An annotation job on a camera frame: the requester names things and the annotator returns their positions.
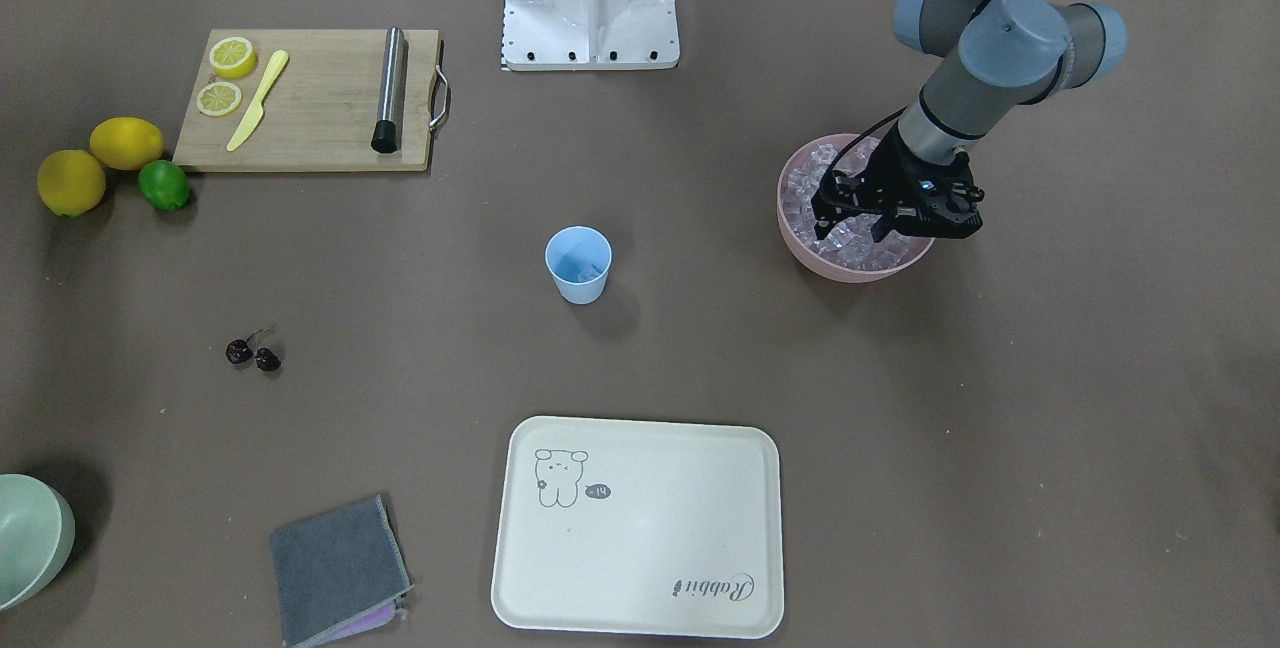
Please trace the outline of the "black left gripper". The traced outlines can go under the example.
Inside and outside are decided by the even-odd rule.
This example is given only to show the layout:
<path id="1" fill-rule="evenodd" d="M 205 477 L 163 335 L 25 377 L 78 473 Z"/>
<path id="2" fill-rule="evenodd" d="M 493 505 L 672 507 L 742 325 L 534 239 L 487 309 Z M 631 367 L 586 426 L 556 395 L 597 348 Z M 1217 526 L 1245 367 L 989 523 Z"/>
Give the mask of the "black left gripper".
<path id="1" fill-rule="evenodd" d="M 973 183 L 966 152 L 948 164 L 928 163 L 911 152 L 897 127 L 870 152 L 864 169 L 841 168 L 846 152 L 867 138 L 859 136 L 840 150 L 812 196 L 815 242 L 827 241 L 841 223 L 874 215 L 872 241 L 879 245 L 897 232 L 908 237 L 964 239 L 983 227 L 983 190 Z"/>

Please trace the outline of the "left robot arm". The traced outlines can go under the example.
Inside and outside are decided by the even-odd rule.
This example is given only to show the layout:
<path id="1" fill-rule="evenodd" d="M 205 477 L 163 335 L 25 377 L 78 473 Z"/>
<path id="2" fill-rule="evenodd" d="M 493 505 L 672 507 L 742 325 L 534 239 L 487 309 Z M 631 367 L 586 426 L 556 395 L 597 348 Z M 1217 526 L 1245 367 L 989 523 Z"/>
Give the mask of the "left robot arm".
<path id="1" fill-rule="evenodd" d="M 870 238 L 963 239 L 982 228 L 969 151 L 1007 111 L 1110 73 L 1126 51 L 1121 15 L 1102 4 L 897 0 L 893 33 L 940 65 L 858 173 L 828 164 L 812 196 L 814 232 L 872 215 Z"/>

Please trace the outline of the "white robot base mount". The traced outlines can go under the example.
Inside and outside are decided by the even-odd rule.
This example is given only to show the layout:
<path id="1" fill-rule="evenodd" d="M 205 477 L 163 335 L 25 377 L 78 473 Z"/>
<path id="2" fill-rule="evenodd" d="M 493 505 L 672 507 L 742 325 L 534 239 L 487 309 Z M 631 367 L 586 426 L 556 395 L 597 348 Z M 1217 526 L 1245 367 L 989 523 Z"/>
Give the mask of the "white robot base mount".
<path id="1" fill-rule="evenodd" d="M 506 70 L 664 70 L 680 59 L 676 0 L 504 0 Z"/>

